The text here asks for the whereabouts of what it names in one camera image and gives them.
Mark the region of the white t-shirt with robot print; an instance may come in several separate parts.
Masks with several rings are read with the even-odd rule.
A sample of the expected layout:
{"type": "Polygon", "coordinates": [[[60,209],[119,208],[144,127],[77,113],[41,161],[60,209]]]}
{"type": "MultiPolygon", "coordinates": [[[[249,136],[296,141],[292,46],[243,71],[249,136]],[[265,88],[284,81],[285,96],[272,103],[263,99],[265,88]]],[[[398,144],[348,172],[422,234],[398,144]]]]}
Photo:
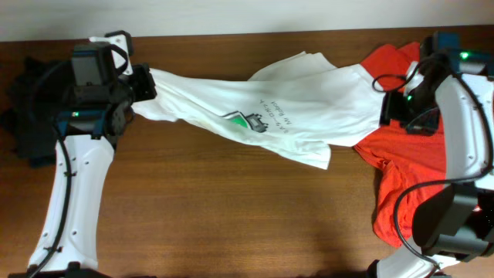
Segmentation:
{"type": "Polygon", "coordinates": [[[247,81],[188,78],[152,69],[157,96],[136,102],[148,120],[184,120],[239,143],[326,170],[331,146],[353,147],[379,127],[382,93],[360,64],[336,68],[302,52],[247,81]]]}

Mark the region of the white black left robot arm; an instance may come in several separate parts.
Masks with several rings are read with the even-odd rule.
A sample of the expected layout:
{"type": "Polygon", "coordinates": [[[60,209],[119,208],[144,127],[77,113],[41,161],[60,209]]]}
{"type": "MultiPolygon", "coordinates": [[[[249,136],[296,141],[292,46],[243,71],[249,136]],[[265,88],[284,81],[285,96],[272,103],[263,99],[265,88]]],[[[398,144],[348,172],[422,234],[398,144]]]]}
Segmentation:
{"type": "Polygon", "coordinates": [[[25,60],[8,89],[18,153],[56,166],[42,234],[27,277],[96,277],[103,185],[132,106],[156,96],[147,64],[132,65],[128,42],[89,42],[70,59],[25,60]]]}

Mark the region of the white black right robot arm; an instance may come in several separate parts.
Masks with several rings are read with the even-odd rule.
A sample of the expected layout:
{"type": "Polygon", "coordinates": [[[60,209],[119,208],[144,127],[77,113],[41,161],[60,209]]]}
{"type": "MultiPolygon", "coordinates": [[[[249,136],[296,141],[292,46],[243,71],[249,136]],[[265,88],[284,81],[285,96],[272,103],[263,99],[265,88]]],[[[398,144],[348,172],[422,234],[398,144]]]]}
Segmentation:
{"type": "Polygon", "coordinates": [[[493,57],[436,32],[401,85],[384,91],[382,124],[409,134],[445,134],[439,193],[414,212],[401,248],[369,265],[369,277],[441,277],[444,268],[493,254],[493,57]]]}

